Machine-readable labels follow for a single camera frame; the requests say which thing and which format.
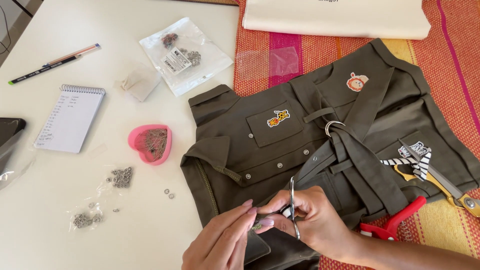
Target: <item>fingernail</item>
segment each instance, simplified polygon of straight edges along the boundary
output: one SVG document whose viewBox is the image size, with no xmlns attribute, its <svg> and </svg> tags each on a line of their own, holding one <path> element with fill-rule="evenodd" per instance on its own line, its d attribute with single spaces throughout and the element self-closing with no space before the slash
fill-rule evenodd
<svg viewBox="0 0 480 270">
<path fill-rule="evenodd" d="M 261 225 L 263 226 L 273 226 L 274 224 L 274 221 L 273 219 L 269 219 L 269 218 L 266 218 L 266 219 L 261 219 L 260 221 L 258 221 Z"/>
<path fill-rule="evenodd" d="M 257 207 L 252 207 L 250 210 L 247 212 L 248 214 L 256 214 L 257 213 Z"/>
<path fill-rule="evenodd" d="M 243 205 L 243 206 L 248 206 L 248 205 L 252 205 L 252 203 L 253 203 L 253 200 L 250 199 L 250 200 L 244 202 L 242 205 Z"/>
</svg>

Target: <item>white table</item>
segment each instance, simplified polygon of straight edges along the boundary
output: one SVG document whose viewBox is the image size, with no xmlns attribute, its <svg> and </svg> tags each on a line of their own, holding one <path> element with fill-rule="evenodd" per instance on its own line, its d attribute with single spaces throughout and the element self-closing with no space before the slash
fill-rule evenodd
<svg viewBox="0 0 480 270">
<path fill-rule="evenodd" d="M 47 0 L 0 69 L 0 117 L 27 121 L 32 143 L 62 84 L 107 91 L 80 154 L 36 151 L 36 163 L 0 191 L 0 269 L 180 269 L 183 251 L 201 230 L 194 200 L 180 169 L 195 142 L 187 100 L 218 84 L 232 87 L 233 66 L 175 98 L 162 82 L 145 102 L 125 98 L 115 81 L 136 62 L 151 65 L 138 41 L 183 17 L 234 58 L 238 7 L 165 0 Z M 99 43 L 101 50 L 14 86 L 8 81 L 49 60 Z M 135 127 L 168 125 L 172 151 L 160 166 L 140 161 L 127 145 Z M 96 194 L 109 168 L 131 165 L 132 186 L 104 202 L 95 230 L 69 233 L 75 206 Z M 164 194 L 168 188 L 175 198 Z"/>
</svg>

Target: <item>small scissors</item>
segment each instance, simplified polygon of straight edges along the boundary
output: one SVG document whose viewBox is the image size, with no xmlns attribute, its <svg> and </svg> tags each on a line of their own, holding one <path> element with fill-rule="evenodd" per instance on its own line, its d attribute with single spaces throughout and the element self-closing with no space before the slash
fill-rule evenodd
<svg viewBox="0 0 480 270">
<path fill-rule="evenodd" d="M 408 144 L 399 139 L 399 142 L 405 147 L 410 155 L 418 162 L 421 156 L 417 154 Z M 394 170 L 399 173 L 406 181 L 416 178 L 415 175 L 403 173 L 398 169 L 398 165 L 394 165 Z M 475 217 L 480 217 L 480 200 L 470 197 L 466 193 L 462 193 L 454 184 L 452 184 L 445 176 L 438 172 L 431 164 L 428 166 L 426 180 L 438 187 L 447 200 L 455 207 L 465 208 Z"/>
<path fill-rule="evenodd" d="M 295 222 L 295 208 L 293 207 L 293 192 L 294 192 L 293 187 L 294 187 L 294 185 L 295 185 L 295 182 L 293 181 L 293 177 L 292 177 L 292 178 L 290 178 L 290 204 L 284 205 L 280 210 L 275 211 L 273 213 L 257 215 L 257 217 L 255 219 L 255 223 L 253 224 L 253 228 L 258 226 L 258 222 L 261 219 L 267 218 L 267 217 L 269 217 L 273 214 L 282 214 L 284 217 L 292 220 L 293 226 L 295 227 L 295 234 L 297 235 L 297 240 L 300 240 L 300 232 L 299 232 L 299 229 L 297 227 L 297 223 Z"/>
</svg>

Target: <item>red snap pliers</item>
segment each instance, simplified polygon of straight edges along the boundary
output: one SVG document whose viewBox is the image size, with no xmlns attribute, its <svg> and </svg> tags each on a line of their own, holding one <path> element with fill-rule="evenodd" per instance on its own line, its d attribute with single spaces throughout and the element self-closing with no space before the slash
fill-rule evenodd
<svg viewBox="0 0 480 270">
<path fill-rule="evenodd" d="M 383 228 L 360 223 L 360 233 L 383 240 L 398 241 L 396 233 L 400 222 L 413 215 L 413 213 L 418 211 L 426 202 L 427 199 L 425 199 L 425 197 L 418 196 L 411 204 L 387 220 Z"/>
</svg>

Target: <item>orange rug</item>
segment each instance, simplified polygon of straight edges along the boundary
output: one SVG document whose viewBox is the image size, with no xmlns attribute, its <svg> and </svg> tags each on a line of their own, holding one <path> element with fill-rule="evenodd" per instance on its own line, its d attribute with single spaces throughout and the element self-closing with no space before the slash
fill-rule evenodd
<svg viewBox="0 0 480 270">
<path fill-rule="evenodd" d="M 286 76 L 257 78 L 269 74 L 266 58 L 259 58 L 249 69 L 235 63 L 234 90 L 248 96 L 312 71 L 355 51 L 369 39 L 318 37 L 246 30 L 241 26 L 245 1 L 240 6 L 236 55 L 246 51 L 269 51 L 295 47 L 299 72 Z M 477 0 L 425 0 L 423 10 L 432 25 L 424 40 L 384 39 L 390 51 L 400 59 L 422 68 L 432 88 L 435 103 L 455 135 L 480 158 L 480 2 Z M 480 189 L 468 193 L 480 198 Z M 386 218 L 373 222 L 383 225 Z M 413 241 L 450 249 L 480 258 L 480 219 L 464 209 L 452 207 L 446 200 L 425 205 L 405 220 Z M 320 258 L 320 269 L 365 269 Z"/>
</svg>

